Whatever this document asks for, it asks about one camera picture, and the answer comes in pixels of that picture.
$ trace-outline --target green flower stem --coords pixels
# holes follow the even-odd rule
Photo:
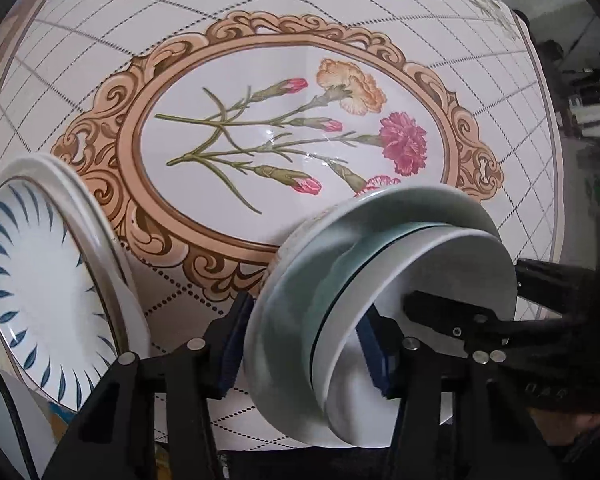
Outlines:
[[[216,105],[218,105],[219,107],[219,100],[218,98],[213,95],[209,90],[207,90],[206,88],[203,89],[207,95],[209,95],[209,97],[211,97],[213,99],[213,101],[216,103]],[[311,99],[311,101],[309,101],[307,104],[304,104],[302,106],[299,106],[298,108],[296,108],[295,110],[291,110],[290,112],[286,113],[286,114],[282,114],[278,117],[274,117],[270,120],[258,120],[258,121],[236,121],[235,119],[237,118],[237,116],[232,117],[231,119],[227,119],[226,118],[226,112],[229,110],[224,110],[224,115],[222,114],[222,112],[220,112],[219,114],[216,114],[214,116],[212,116],[211,118],[206,118],[206,119],[192,119],[189,117],[181,117],[181,116],[176,116],[176,115],[168,115],[168,114],[155,114],[155,118],[156,119],[162,119],[164,121],[175,121],[178,123],[186,123],[186,124],[200,124],[202,126],[212,126],[214,128],[221,128],[223,126],[288,126],[288,124],[286,124],[285,122],[283,122],[286,118],[289,118],[293,115],[305,112],[307,110],[311,110],[312,108],[317,108],[317,107],[322,107],[322,106],[326,106],[327,104],[329,104],[331,101],[335,101],[335,100],[340,100],[343,97],[346,97],[348,94],[341,94],[341,93],[337,93],[337,92],[330,92],[330,91],[326,91],[323,95],[321,95],[320,97],[315,96],[313,99]],[[244,105],[241,106],[241,111],[238,114],[242,114],[244,112],[244,110],[246,109],[246,106],[248,104],[248,99],[243,100],[244,101]],[[220,120],[219,121],[213,121],[211,119],[216,118],[220,116]]]
[[[193,150],[192,152],[188,152],[188,153],[185,153],[184,155],[178,156],[176,158],[172,158],[171,160],[169,160],[167,162],[167,166],[174,166],[175,164],[179,164],[181,162],[191,162],[193,160],[196,160],[200,156],[211,159],[211,158],[218,158],[218,157],[226,156],[226,155],[251,155],[251,156],[253,156],[254,153],[277,153],[277,154],[293,153],[295,155],[304,155],[304,156],[310,156],[311,158],[318,158],[319,160],[325,160],[327,162],[329,162],[329,161],[344,162],[343,160],[341,160],[339,158],[322,157],[321,155],[316,155],[315,153],[302,152],[299,150],[292,150],[290,147],[291,146],[301,146],[303,144],[314,144],[317,142],[333,142],[333,141],[335,141],[335,142],[351,143],[351,141],[355,141],[356,139],[351,139],[348,137],[354,133],[355,133],[355,131],[351,131],[351,132],[346,132],[344,134],[340,134],[339,136],[334,136],[334,137],[319,137],[318,139],[305,139],[305,140],[289,140],[287,142],[280,142],[280,144],[273,144],[272,142],[265,142],[264,144],[255,146],[254,148],[244,148],[244,149],[241,148],[238,150],[225,150],[223,152],[206,152],[206,153],[201,154],[200,151]]]

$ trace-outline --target stacked bowl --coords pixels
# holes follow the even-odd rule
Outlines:
[[[411,322],[420,290],[513,318],[516,276],[493,221],[443,184],[400,184],[302,224],[280,247],[244,345],[250,394],[279,431],[323,447],[387,447],[399,399],[372,383],[356,327],[375,305],[405,336],[465,356],[461,337]],[[443,394],[441,422],[452,413]]]
[[[124,251],[80,178],[50,155],[0,174],[0,334],[22,381],[72,412],[122,352],[149,356]]]

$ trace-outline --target plate rim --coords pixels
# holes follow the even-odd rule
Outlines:
[[[85,231],[84,226],[80,222],[80,219],[84,218],[84,205],[76,202],[74,197],[71,196],[69,191],[70,188],[66,186],[65,182],[67,178],[63,173],[59,173],[59,171],[60,170],[58,170],[58,168],[55,166],[49,167],[47,164],[44,164],[40,160],[40,157],[37,153],[29,153],[27,155],[15,158],[2,170],[2,172],[0,172],[0,189],[6,182],[15,178],[22,178],[24,180],[29,180],[39,187],[54,204],[64,223],[67,225],[67,229],[74,237],[74,241],[78,246],[78,249],[83,254],[85,263],[88,262],[89,264],[88,268],[90,275],[94,281],[94,284],[96,285],[96,288],[100,292],[103,311],[107,316],[107,323],[109,324],[109,329],[114,340],[113,343],[115,345],[117,354],[120,355],[125,351],[128,351],[128,338],[125,324],[123,322],[120,302],[115,293],[114,285],[109,277],[107,265],[102,261],[98,251],[95,250],[91,237],[89,236],[88,232]],[[56,194],[49,192],[50,187],[58,193]],[[23,370],[22,366],[11,352],[11,349],[8,347],[8,342],[5,340],[1,330],[0,340],[6,354],[14,365],[14,370],[19,376],[18,378],[22,382],[24,382],[22,378],[22,374],[24,373],[27,378],[37,386],[38,390],[42,392],[45,397],[48,397],[56,404],[60,404],[62,407],[70,410],[72,413],[77,413],[77,410],[66,406],[62,403],[62,401],[53,399],[42,388],[40,388],[39,381],[32,378],[26,372],[26,370]]]

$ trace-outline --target ceramic tile floor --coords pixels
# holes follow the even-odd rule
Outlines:
[[[553,115],[547,118],[542,102],[546,89],[536,74],[537,59],[528,52],[528,38],[512,34],[468,0],[46,0],[0,88],[0,170],[21,153],[49,152],[71,121],[91,108],[102,82],[124,70],[132,56],[146,55],[174,34],[204,32],[235,9],[318,14],[379,30],[408,58],[435,70],[476,117],[480,139],[501,164],[504,184],[482,205],[510,255],[546,260],[558,256],[560,155]],[[512,19],[506,20],[507,27],[514,26]],[[155,352],[169,351],[193,333],[204,332],[227,308],[227,301],[204,299],[179,267],[161,270],[131,253],[129,257],[144,290],[142,306]],[[190,309],[191,298],[200,308]],[[531,319],[537,312],[537,306],[518,301],[517,319]],[[176,318],[186,322],[170,322]],[[231,414],[253,411],[247,410],[247,399],[231,396],[212,409],[219,447],[297,445],[270,431],[262,418],[253,421],[251,430],[236,426],[240,417]],[[258,413],[250,416],[257,418]],[[165,437],[165,430],[157,426],[158,439]]]

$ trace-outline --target grid line pattern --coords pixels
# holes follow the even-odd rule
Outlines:
[[[58,95],[70,107],[68,113],[63,113],[64,117],[58,122],[57,126],[51,130],[51,133],[39,143],[37,146],[38,150],[48,150],[49,141],[57,136],[58,130],[60,130],[63,125],[67,124],[69,118],[77,116],[88,108],[88,100],[95,92],[97,92],[102,82],[112,74],[124,70],[128,66],[128,57],[147,54],[156,45],[180,32],[198,32],[203,30],[211,24],[213,20],[221,18],[227,12],[234,9],[240,9],[241,7],[248,9],[251,4],[257,1],[262,2],[262,8],[260,10],[270,9],[272,12],[276,12],[276,7],[269,3],[274,0],[236,0],[236,3],[230,5],[227,5],[226,1],[224,1],[222,2],[222,6],[218,5],[218,7],[222,7],[219,9],[215,9],[214,7],[209,8],[210,6],[202,6],[193,0],[191,2],[188,0],[146,0],[146,2],[144,0],[107,0],[104,3],[102,1],[103,0],[54,1],[53,4],[48,6],[48,9],[43,9],[43,12],[36,21],[36,27],[32,28],[30,31],[30,34],[36,33],[36,36],[35,38],[32,36],[33,41],[27,45],[26,52],[23,49],[22,52],[18,53],[20,56],[18,62],[21,63],[26,70],[29,70],[29,76],[33,76],[44,85],[42,95],[40,95],[32,105],[27,105],[29,111],[26,113],[25,117],[21,121],[15,121],[16,123],[20,122],[18,128],[22,126],[22,123],[27,119],[29,112],[38,106],[41,99],[49,90],[51,90],[51,93]],[[535,138],[535,135],[539,135],[538,129],[542,131],[540,140],[542,137],[546,137],[543,125],[549,118],[541,118],[542,114],[537,112],[534,106],[532,106],[533,101],[540,99],[538,89],[536,88],[536,85],[539,86],[539,81],[532,76],[533,71],[529,70],[530,66],[527,66],[528,53],[522,42],[506,39],[503,33],[498,29],[500,25],[492,16],[481,14],[480,10],[473,8],[472,5],[465,0],[462,0],[463,6],[456,6],[456,0],[404,0],[410,6],[408,10],[399,9],[396,6],[392,7],[392,5],[388,4],[382,4],[377,0],[350,0],[353,9],[356,8],[356,2],[358,2],[361,6],[368,4],[370,9],[377,11],[372,12],[370,10],[368,12],[369,16],[364,16],[363,14],[360,14],[359,16],[349,16],[344,10],[332,6],[330,0],[275,1],[276,3],[280,3],[280,1],[286,2],[285,5],[289,5],[294,9],[296,7],[302,9],[302,12],[319,14],[332,22],[339,24],[348,23],[350,27],[378,25],[379,32],[382,32],[384,27],[394,27],[391,29],[394,30],[394,32],[388,32],[387,34],[392,40],[396,41],[398,46],[404,49],[407,57],[414,61],[420,60],[417,54],[413,54],[411,45],[407,42],[408,40],[405,40],[404,38],[413,37],[414,40],[417,39],[421,41],[432,53],[431,61],[426,63],[423,62],[423,64],[426,64],[431,69],[440,70],[440,77],[445,81],[445,84],[448,84],[448,88],[451,91],[455,91],[458,94],[460,104],[465,106],[477,118],[478,123],[480,124],[481,139],[491,146],[491,138],[493,136],[502,136],[504,140],[502,141],[499,151],[496,153],[498,160],[501,164],[515,162],[515,164],[521,168],[521,178],[519,182],[515,181],[516,179],[513,177],[514,173],[511,173],[511,178],[507,178],[510,172],[507,168],[504,168],[506,178],[505,187],[498,192],[502,195],[503,201],[508,203],[506,206],[506,217],[501,222],[496,222],[499,224],[498,230],[503,230],[503,239],[505,238],[504,230],[507,229],[508,225],[507,220],[510,218],[514,218],[516,222],[520,224],[520,231],[523,232],[523,240],[521,241],[522,248],[518,248],[517,246],[513,248],[512,246],[512,248],[510,248],[511,256],[516,256],[516,258],[519,257],[525,250],[525,247],[528,250],[532,250],[536,254],[536,257],[544,256],[546,254],[547,248],[544,247],[544,238],[538,238],[539,242],[537,240],[533,242],[532,238],[534,238],[538,232],[544,230],[544,224],[549,226],[550,230],[552,230],[546,215],[549,211],[552,211],[555,202],[552,200],[549,204],[542,203],[534,188],[538,180],[541,177],[543,178],[543,175],[548,177],[549,170],[547,168],[552,161],[552,158],[545,160],[545,158],[542,157],[541,150],[536,146],[536,142],[539,139]],[[118,9],[121,6],[127,4],[129,5],[128,12],[121,15],[118,19],[116,12],[118,12]],[[68,10],[66,11],[63,7],[65,5],[68,7]],[[146,33],[143,36],[138,36],[138,38],[140,38],[138,40],[129,40],[128,42],[123,41],[125,35],[121,34],[121,31],[125,31],[126,34],[129,30],[133,30],[132,26],[135,26],[134,24],[138,23],[144,23],[144,26],[146,27],[149,23],[147,21],[149,19],[148,17],[154,16],[155,14],[151,14],[151,12],[156,10],[163,12],[165,17],[167,17],[170,12],[180,12],[182,16],[178,18],[178,23],[174,24],[173,27],[161,28],[160,34],[155,33],[151,35]],[[403,14],[397,14],[395,11],[398,10],[403,12]],[[110,23],[107,21],[109,16],[115,17],[115,19],[111,18],[112,21]],[[107,23],[107,27],[102,27],[102,30],[98,32],[92,32],[89,26],[95,20],[102,20],[103,23]],[[450,56],[450,53],[446,52],[441,47],[441,41],[434,34],[427,32],[426,27],[429,27],[429,24],[439,27],[439,29],[436,30],[440,30],[442,33],[446,34],[449,41],[455,44],[456,48],[454,56]],[[479,42],[477,44],[471,43],[469,41],[471,38],[467,38],[466,35],[463,35],[463,31],[466,31],[467,33],[470,32],[479,40]],[[404,38],[400,41],[401,34],[404,35]],[[77,38],[81,38],[81,40],[83,42],[86,41],[86,43],[80,43]],[[70,47],[74,49],[74,51],[72,51],[74,52],[73,59],[68,60],[62,65],[62,72],[54,74],[53,76],[46,76],[45,73],[41,72],[45,60]],[[89,81],[88,84],[85,83],[82,86],[78,85],[77,82],[68,85],[66,82],[68,79],[77,79],[75,75],[78,73],[78,67],[87,65],[88,60],[93,62],[93,59],[100,59],[93,57],[95,56],[93,51],[98,49],[102,49],[103,52],[110,52],[111,59],[116,60],[116,62],[110,63],[106,68],[104,68],[104,65],[102,67],[97,66],[96,68],[100,70],[100,76],[93,82]],[[101,57],[108,56],[108,54],[98,55]],[[35,62],[29,62],[27,57],[34,59]],[[500,84],[502,80],[497,78],[495,74],[492,75],[490,73],[487,63],[492,63],[491,60],[494,60],[493,63],[495,63],[497,67],[502,67],[502,72],[507,74],[508,78],[515,83],[515,89],[509,90],[505,88],[505,86]],[[466,69],[467,66],[475,66],[475,73],[468,71]],[[485,95],[477,92],[476,88],[479,86],[477,82],[478,78],[476,77],[477,73],[483,75],[484,78],[489,81],[500,94],[502,94],[502,97],[492,102],[491,98],[488,96],[485,97]],[[14,81],[17,80],[16,71],[12,73],[9,80],[12,78],[14,78]],[[23,101],[20,90],[24,87],[27,80],[28,78],[17,91],[13,92],[13,97],[10,99],[10,102],[5,109],[2,110],[5,120],[9,121],[9,124],[13,129],[13,135],[9,143],[11,143],[11,140],[16,136],[20,139],[19,142],[24,142],[22,136],[18,133],[18,128],[14,128],[13,121],[11,121],[10,117],[7,117],[7,111],[12,114],[13,111],[20,106],[19,103]],[[517,100],[525,102],[531,110],[532,116],[534,117],[533,124],[530,124],[531,115],[525,116],[519,111],[520,109]],[[521,125],[521,131],[523,133],[519,137],[510,137],[510,124],[506,123],[498,112],[500,105],[510,108],[513,121]],[[487,124],[487,118],[494,124],[492,129],[484,128],[482,126],[483,124]],[[523,153],[523,149],[528,145],[533,146],[535,152],[540,156],[542,163],[544,164],[544,167],[538,176],[535,176],[534,174],[530,175],[526,170],[526,152]],[[8,151],[9,145],[4,149],[2,155],[5,155]],[[526,219],[527,222],[525,224],[525,221],[523,221],[525,218],[522,209],[523,202],[529,194],[535,195],[536,198],[538,198],[540,207],[537,212],[538,218],[536,219],[534,217],[534,221],[531,224],[528,219]],[[483,203],[483,205],[488,209],[490,201]],[[148,274],[154,276],[154,279],[159,281],[159,294],[155,295],[156,297],[151,300],[151,303],[145,303],[143,305],[145,316],[150,325],[154,322],[154,319],[161,316],[163,309],[168,310],[174,308],[173,305],[175,303],[180,302],[180,304],[182,304],[184,299],[187,301],[195,301],[196,303],[192,303],[192,305],[195,306],[200,303],[200,298],[192,298],[193,294],[190,294],[190,292],[194,292],[197,289],[192,290],[189,286],[190,283],[187,283],[185,278],[176,278],[176,270],[165,269],[169,271],[167,274],[164,270],[152,267],[147,262],[141,263],[143,266],[151,268],[152,272],[148,271]],[[162,274],[160,274],[161,278],[158,278],[159,271],[162,272]],[[212,315],[212,313],[208,311],[208,308],[221,308],[221,306],[222,304],[207,305],[205,303],[205,308],[200,312],[208,312]],[[217,312],[218,313],[215,314],[215,316],[221,315],[222,311],[218,310]],[[177,346],[176,342],[169,340],[165,336],[154,339],[155,340],[152,341],[152,348],[162,354],[167,353],[170,349]],[[248,393],[244,390],[241,390],[240,388],[234,389],[244,394],[244,396],[248,396]],[[245,412],[249,411],[245,408],[231,409],[231,406],[232,404],[229,403],[226,405],[225,413],[227,413],[227,415],[224,416],[225,420],[234,420],[236,416],[240,417],[241,415],[244,415]],[[280,436],[279,438],[257,438],[254,435],[246,435],[240,431],[235,431],[222,424],[218,424],[218,422],[222,422],[221,419],[223,419],[222,416],[214,421],[214,427],[218,428],[220,433],[230,432],[231,434],[257,441],[256,446],[246,447],[246,449],[261,449],[273,444],[282,448],[291,447],[281,444],[281,441],[287,438],[286,436]],[[160,440],[164,441],[167,439],[166,427],[156,427],[156,435]]]

